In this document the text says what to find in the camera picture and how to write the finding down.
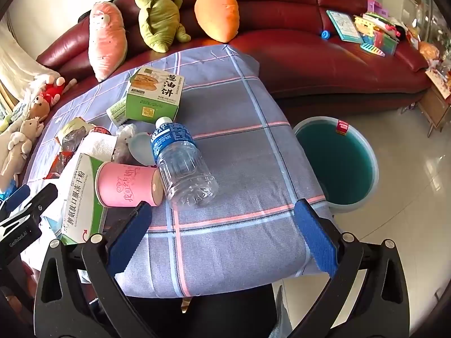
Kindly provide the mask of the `white green medicine box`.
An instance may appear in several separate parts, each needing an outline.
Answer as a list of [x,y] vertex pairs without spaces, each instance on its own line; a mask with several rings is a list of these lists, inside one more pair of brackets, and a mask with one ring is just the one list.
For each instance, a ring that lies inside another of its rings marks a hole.
[[78,154],[64,169],[69,187],[63,194],[60,239],[66,245],[84,243],[103,231],[106,212],[96,193],[96,176],[102,164],[94,157]]

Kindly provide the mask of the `pink paper cup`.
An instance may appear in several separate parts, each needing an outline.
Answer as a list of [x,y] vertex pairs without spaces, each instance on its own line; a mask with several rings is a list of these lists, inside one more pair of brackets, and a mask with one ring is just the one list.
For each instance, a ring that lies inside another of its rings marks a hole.
[[120,163],[103,163],[96,174],[96,196],[107,208],[133,208],[145,201],[161,204],[163,184],[157,168]]

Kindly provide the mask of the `clear plastic water bottle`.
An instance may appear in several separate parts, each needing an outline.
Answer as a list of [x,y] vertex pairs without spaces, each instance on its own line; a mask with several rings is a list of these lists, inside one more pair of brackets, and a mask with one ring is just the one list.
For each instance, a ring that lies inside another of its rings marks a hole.
[[155,126],[151,151],[171,208],[182,211],[210,203],[219,185],[189,130],[169,117],[158,118]]

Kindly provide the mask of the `green scallion pancake box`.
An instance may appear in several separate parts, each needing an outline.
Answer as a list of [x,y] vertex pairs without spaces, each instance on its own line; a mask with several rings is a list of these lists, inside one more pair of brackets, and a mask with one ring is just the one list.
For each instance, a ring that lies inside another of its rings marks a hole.
[[184,87],[184,77],[150,66],[140,68],[130,79],[125,96],[128,120],[156,124],[160,117],[175,120]]

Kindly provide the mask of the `red snack packet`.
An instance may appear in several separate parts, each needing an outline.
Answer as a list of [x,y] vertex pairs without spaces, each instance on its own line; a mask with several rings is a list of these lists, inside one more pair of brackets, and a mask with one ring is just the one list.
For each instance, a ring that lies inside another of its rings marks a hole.
[[74,155],[73,151],[61,151],[57,154],[45,179],[59,179],[64,168]]

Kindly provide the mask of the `yellow black snack bag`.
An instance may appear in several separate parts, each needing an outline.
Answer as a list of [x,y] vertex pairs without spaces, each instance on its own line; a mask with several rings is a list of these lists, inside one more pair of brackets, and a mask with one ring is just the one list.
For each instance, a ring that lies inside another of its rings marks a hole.
[[62,151],[75,152],[83,138],[93,128],[93,124],[84,121],[81,117],[75,117],[57,132],[55,139]]

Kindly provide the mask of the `white paper towel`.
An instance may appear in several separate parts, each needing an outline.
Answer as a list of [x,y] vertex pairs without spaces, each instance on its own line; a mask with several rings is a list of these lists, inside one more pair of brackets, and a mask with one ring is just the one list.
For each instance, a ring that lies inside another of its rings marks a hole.
[[117,137],[100,132],[90,132],[81,142],[78,151],[102,162],[110,162],[117,143]]

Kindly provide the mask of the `clear plastic bag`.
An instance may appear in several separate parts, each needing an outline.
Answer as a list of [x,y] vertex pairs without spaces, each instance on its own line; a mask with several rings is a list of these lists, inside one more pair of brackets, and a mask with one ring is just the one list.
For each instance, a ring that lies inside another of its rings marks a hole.
[[121,125],[115,133],[116,144],[112,154],[113,163],[128,163],[131,160],[129,150],[129,141],[136,135],[137,127],[135,124]]

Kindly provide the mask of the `green clear plastic wrapper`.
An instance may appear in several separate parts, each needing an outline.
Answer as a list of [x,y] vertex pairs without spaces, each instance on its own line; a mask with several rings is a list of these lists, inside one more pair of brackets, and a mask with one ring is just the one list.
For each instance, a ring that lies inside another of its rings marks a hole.
[[106,110],[110,121],[115,127],[120,127],[127,121],[126,117],[126,98],[117,101]]

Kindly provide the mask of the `beige rabbit plush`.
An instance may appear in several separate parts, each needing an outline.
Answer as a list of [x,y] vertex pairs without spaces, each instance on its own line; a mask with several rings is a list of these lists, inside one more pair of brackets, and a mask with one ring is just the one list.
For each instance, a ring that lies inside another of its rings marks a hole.
[[33,117],[23,121],[20,128],[10,134],[6,143],[7,153],[1,164],[1,193],[5,193],[12,182],[18,185],[18,176],[43,130],[44,124],[39,121],[39,117]]

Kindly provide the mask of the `red plush doll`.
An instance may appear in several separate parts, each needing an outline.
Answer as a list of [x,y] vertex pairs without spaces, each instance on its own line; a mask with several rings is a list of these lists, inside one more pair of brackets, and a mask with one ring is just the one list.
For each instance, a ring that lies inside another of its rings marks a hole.
[[61,96],[75,86],[76,83],[76,79],[71,79],[67,82],[62,76],[55,77],[50,75],[46,79],[41,95],[53,107],[60,100]]

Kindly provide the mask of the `cream curtain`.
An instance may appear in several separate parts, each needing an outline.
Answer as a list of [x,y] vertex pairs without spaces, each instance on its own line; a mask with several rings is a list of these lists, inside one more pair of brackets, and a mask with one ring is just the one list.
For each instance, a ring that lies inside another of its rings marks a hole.
[[36,80],[44,81],[48,75],[60,76],[58,72],[39,64],[21,48],[9,31],[6,20],[1,20],[0,38],[1,83],[17,100],[22,100],[26,92],[35,87]]

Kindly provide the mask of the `pink carrot plush pillow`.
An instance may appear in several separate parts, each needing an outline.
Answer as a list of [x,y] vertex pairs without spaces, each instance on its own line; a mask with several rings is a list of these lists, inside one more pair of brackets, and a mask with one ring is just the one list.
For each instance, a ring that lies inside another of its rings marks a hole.
[[89,14],[89,63],[100,83],[124,62],[128,49],[124,21],[112,2],[97,2]]

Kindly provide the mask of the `teal children's book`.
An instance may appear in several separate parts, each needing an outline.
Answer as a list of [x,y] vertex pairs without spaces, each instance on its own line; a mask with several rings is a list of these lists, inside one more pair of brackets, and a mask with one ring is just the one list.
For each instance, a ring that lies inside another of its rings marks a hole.
[[332,10],[327,10],[326,13],[342,41],[354,44],[364,43],[361,34],[349,15]]

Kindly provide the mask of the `orange carrot plush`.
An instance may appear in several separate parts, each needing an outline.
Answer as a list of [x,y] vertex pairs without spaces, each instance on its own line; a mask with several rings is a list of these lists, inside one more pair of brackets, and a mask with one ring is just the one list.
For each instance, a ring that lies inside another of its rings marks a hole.
[[199,26],[214,41],[226,44],[238,34],[237,0],[196,0],[194,12]]

